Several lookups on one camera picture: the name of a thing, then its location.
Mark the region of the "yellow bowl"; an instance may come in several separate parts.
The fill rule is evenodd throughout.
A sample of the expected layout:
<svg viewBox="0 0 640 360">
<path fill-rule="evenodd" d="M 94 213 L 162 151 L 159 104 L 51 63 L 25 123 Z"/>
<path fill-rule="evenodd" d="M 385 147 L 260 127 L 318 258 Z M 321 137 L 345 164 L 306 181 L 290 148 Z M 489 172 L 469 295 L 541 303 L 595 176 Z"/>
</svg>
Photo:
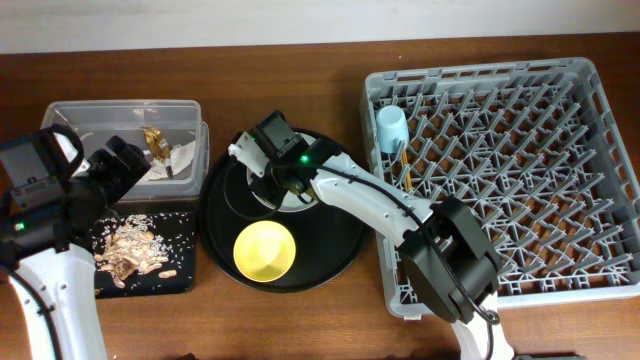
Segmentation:
<svg viewBox="0 0 640 360">
<path fill-rule="evenodd" d="M 233 260 L 247 279 L 267 283 L 283 277 L 293 266 L 296 243 L 291 232 L 275 221 L 246 226 L 233 246 Z"/>
</svg>

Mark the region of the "blue cup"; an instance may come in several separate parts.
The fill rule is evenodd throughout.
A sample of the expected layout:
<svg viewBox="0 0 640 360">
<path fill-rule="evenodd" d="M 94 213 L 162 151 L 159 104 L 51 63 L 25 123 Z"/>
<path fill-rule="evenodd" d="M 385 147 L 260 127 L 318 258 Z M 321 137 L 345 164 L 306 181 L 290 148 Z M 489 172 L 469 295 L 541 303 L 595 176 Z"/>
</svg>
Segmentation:
<svg viewBox="0 0 640 360">
<path fill-rule="evenodd" d="M 409 142 L 409 129 L 405 112 L 396 105 L 382 107 L 376 115 L 377 142 L 380 151 L 396 153 Z"/>
</svg>

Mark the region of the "brown gold snack wrapper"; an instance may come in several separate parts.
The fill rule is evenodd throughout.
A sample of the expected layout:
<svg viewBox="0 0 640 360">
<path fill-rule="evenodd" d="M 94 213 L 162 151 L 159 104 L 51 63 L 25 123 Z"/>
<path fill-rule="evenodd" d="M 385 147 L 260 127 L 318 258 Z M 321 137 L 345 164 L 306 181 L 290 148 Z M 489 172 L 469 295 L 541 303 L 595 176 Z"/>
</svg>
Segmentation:
<svg viewBox="0 0 640 360">
<path fill-rule="evenodd" d="M 163 133 L 152 127 L 143 127 L 142 131 L 151 155 L 159 161 L 169 160 L 171 148 Z"/>
</svg>

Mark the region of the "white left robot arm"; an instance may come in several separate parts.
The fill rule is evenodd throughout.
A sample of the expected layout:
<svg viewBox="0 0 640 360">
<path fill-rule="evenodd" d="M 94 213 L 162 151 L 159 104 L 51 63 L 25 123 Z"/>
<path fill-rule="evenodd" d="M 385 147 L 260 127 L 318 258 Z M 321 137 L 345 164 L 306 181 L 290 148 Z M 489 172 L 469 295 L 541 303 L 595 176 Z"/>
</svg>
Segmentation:
<svg viewBox="0 0 640 360">
<path fill-rule="evenodd" d="M 90 232 L 149 170 L 142 150 L 114 135 L 85 156 L 79 136 L 53 125 L 2 144 L 1 269 L 27 323 L 35 359 L 107 356 L 94 295 Z"/>
</svg>

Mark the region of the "grey plate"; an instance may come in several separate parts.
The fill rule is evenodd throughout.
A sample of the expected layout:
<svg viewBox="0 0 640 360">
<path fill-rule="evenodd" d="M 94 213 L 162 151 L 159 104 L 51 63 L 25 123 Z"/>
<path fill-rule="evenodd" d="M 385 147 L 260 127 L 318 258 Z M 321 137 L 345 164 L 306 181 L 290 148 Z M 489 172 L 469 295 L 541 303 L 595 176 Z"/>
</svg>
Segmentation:
<svg viewBox="0 0 640 360">
<path fill-rule="evenodd" d="M 258 175 L 257 173 L 253 172 L 252 168 L 247 168 L 246 169 L 246 180 L 247 180 L 247 185 L 248 186 L 249 186 L 249 184 L 251 182 L 250 176 L 252 174 Z M 261 201 L 256 195 L 253 194 L 252 191 L 251 191 L 251 194 L 262 205 L 266 206 L 269 209 L 274 209 L 272 207 L 269 207 L 267 203 Z M 302 211 L 305 211 L 305 210 L 308 210 L 308 209 L 314 207 L 316 204 L 317 204 L 317 202 L 315 200 L 313 200 L 309 195 L 301 195 L 300 197 L 298 197 L 297 195 L 294 195 L 293 193 L 289 192 L 288 190 L 285 190 L 284 201 L 283 201 L 282 205 L 279 207 L 278 211 L 279 212 L 283 212 L 283 213 L 302 212 Z"/>
</svg>

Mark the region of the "wooden chopstick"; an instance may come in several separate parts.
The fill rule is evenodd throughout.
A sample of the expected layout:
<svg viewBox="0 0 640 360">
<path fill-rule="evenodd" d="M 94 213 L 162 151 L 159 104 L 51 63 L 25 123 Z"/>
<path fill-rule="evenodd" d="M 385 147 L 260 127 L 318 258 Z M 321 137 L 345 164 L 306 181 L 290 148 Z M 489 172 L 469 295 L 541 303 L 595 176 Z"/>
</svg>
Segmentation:
<svg viewBox="0 0 640 360">
<path fill-rule="evenodd" d="M 410 169 L 408 168 L 409 166 L 408 155 L 405 150 L 401 152 L 400 160 L 401 160 L 401 170 L 402 170 L 401 175 L 402 175 L 404 189 L 407 192 L 409 192 L 412 189 L 412 180 L 410 175 Z"/>
<path fill-rule="evenodd" d="M 407 192 L 410 192 L 413 189 L 413 186 L 412 186 L 412 179 L 411 179 L 411 174 L 410 174 L 410 171 L 411 171 L 410 170 L 410 164 L 409 164 L 409 161 L 408 161 L 408 155 L 407 155 L 407 151 L 406 150 L 404 150 L 402 152 L 401 160 L 402 160 L 403 168 L 405 168 L 407 170 L 405 178 L 404 178 L 405 190 Z"/>
</svg>

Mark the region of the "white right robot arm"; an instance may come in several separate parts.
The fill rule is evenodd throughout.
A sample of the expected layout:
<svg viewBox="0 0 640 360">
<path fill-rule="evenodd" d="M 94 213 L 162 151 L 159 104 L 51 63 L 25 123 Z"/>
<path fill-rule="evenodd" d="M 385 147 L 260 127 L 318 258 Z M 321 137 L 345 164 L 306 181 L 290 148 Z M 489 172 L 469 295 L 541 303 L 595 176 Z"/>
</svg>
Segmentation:
<svg viewBox="0 0 640 360">
<path fill-rule="evenodd" d="M 279 150 L 250 140 L 229 152 L 255 175 L 344 210 L 390 240 L 419 300 L 452 325 L 461 358 L 514 357 L 497 314 L 500 256 L 461 200 L 410 195 L 323 139 L 295 137 Z"/>
</svg>

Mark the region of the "white wrapper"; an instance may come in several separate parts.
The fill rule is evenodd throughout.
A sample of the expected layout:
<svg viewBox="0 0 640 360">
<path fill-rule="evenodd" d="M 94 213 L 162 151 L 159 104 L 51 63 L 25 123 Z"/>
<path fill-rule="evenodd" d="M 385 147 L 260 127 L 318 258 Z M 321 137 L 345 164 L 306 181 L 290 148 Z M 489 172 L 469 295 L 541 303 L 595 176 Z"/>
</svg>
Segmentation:
<svg viewBox="0 0 640 360">
<path fill-rule="evenodd" d="M 140 179 L 140 182 L 170 179 L 180 180 L 180 176 L 185 177 L 189 174 L 189 167 L 193 161 L 194 152 L 194 141 L 185 145 L 175 145 L 170 152 L 173 177 L 170 178 L 168 176 L 167 169 L 161 162 L 152 159 L 150 170 Z"/>
</svg>

